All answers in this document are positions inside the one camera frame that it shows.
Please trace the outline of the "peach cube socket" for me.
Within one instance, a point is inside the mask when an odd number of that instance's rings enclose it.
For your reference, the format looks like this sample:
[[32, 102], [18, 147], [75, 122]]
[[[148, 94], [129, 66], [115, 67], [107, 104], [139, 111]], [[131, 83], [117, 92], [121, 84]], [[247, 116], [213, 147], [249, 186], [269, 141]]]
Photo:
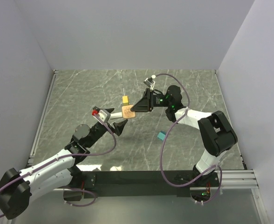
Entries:
[[124, 119], [132, 119], [136, 117], [136, 113], [131, 111], [133, 105], [124, 105], [122, 106], [122, 117]]

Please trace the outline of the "yellow plug adapter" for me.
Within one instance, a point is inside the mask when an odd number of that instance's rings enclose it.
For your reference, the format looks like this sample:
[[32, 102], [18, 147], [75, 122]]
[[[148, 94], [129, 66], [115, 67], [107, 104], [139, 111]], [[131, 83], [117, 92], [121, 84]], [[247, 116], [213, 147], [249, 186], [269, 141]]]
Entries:
[[128, 96], [127, 96], [127, 95], [122, 96], [122, 102], [123, 102], [123, 106], [127, 106], [127, 105], [129, 105], [129, 104], [130, 104], [130, 102], [129, 102], [129, 98], [128, 98]]

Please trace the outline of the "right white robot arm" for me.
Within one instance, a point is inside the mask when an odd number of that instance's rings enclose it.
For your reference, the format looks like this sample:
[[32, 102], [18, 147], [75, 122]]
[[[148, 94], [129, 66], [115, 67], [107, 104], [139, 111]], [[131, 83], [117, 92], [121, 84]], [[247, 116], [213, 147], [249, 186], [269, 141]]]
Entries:
[[165, 107], [165, 114], [173, 124], [163, 139], [160, 156], [163, 156], [166, 140], [176, 124], [194, 127], [200, 131], [205, 150], [193, 168], [192, 180], [203, 186], [209, 180], [222, 156], [238, 141], [237, 135], [222, 111], [199, 112], [182, 104], [180, 87], [171, 85], [165, 94], [147, 88], [142, 98], [130, 109], [132, 112], [150, 112], [155, 107]]

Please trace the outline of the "teal plug adapter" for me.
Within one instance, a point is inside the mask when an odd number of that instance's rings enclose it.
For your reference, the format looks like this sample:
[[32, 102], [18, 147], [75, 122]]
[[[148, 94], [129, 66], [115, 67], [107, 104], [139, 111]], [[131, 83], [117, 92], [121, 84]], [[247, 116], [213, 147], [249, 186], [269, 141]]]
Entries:
[[163, 131], [160, 131], [160, 132], [158, 133], [158, 135], [157, 135], [157, 138], [158, 138], [159, 140], [161, 140], [161, 141], [164, 141], [165, 136], [166, 136], [166, 133], [163, 132]]

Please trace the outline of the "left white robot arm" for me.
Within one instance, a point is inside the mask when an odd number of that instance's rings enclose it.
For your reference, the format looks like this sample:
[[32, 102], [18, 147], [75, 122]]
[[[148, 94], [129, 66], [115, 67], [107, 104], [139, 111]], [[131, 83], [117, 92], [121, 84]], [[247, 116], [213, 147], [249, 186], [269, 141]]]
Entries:
[[52, 157], [20, 171], [12, 168], [0, 180], [0, 218], [15, 219], [38, 197], [55, 188], [77, 187], [81, 182], [77, 164], [88, 156], [89, 151], [105, 133], [113, 138], [120, 136], [128, 122], [110, 124], [111, 119], [120, 119], [122, 113], [114, 113], [112, 108], [94, 107], [92, 116], [97, 120], [93, 126], [81, 124], [76, 127], [70, 142]]

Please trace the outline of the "white usb charger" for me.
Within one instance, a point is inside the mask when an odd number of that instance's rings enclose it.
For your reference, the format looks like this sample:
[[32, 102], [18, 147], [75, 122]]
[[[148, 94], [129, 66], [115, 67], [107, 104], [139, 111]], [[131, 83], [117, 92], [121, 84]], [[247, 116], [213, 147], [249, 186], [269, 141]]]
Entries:
[[110, 119], [120, 119], [123, 117], [122, 112], [114, 112], [110, 114]]

